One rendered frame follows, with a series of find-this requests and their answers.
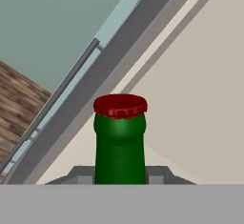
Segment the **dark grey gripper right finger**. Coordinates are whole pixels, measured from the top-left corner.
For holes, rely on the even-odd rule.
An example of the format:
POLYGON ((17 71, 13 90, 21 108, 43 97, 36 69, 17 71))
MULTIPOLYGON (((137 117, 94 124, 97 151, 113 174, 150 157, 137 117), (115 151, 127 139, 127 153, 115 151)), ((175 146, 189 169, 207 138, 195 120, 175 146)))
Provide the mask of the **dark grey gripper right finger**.
POLYGON ((191 184, 193 182, 174 175, 168 166, 147 166, 146 182, 152 184, 191 184))

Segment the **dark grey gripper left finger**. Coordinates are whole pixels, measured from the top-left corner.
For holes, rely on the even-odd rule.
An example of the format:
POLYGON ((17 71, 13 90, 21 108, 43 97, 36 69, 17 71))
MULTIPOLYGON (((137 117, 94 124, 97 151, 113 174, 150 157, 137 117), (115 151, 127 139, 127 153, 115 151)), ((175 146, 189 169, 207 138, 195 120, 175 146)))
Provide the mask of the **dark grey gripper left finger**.
POLYGON ((74 166, 67 175, 48 182, 48 185, 92 185, 93 182, 94 166, 74 166))

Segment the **green beer bottle red cap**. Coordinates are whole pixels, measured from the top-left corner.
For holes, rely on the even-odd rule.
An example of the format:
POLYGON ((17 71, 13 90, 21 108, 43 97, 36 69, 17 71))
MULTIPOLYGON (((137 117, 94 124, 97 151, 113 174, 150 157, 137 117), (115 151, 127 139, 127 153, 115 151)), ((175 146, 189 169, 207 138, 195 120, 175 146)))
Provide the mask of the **green beer bottle red cap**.
POLYGON ((144 132, 148 104, 134 94, 107 94, 93 103, 95 184, 145 184, 144 132))

